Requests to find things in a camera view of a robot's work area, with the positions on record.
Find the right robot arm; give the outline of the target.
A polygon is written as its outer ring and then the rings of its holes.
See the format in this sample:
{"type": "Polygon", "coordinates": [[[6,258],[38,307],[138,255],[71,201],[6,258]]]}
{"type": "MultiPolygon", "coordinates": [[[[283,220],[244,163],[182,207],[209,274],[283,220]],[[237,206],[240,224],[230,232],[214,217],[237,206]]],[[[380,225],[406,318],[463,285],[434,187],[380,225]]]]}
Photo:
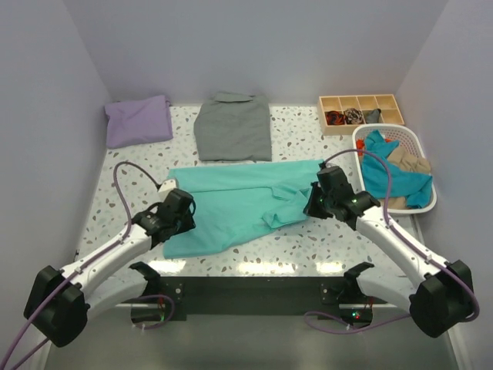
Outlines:
{"type": "Polygon", "coordinates": [[[359,303],[380,298],[406,311],[417,327],[437,338],[478,313],[471,270],[431,251],[398,225],[384,206],[366,191],[356,193],[344,171],[322,163],[304,213],[325,220],[336,218],[377,245],[404,273],[390,279],[371,262],[344,273],[341,298],[359,303]]]}

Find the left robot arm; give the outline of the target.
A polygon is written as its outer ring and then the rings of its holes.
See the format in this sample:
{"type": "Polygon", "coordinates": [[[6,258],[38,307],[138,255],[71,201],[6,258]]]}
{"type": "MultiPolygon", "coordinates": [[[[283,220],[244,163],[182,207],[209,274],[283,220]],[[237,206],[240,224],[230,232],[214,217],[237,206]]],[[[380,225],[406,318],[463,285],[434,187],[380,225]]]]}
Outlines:
{"type": "Polygon", "coordinates": [[[130,216],[126,228],[108,243],[65,267],[47,266],[36,275],[24,317],[58,347],[84,329],[98,303],[89,297],[134,258],[195,227],[196,202],[173,188],[160,202],[130,216]]]}

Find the teal t shirt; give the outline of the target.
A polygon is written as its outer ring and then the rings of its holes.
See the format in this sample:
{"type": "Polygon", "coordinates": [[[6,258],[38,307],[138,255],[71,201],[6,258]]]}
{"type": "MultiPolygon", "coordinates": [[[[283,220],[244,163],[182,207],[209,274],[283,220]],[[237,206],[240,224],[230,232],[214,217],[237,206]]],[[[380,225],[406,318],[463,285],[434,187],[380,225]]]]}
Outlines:
{"type": "Polygon", "coordinates": [[[318,170],[318,160],[171,169],[195,200],[196,226],[167,241],[164,258],[218,254],[305,221],[318,170]]]}

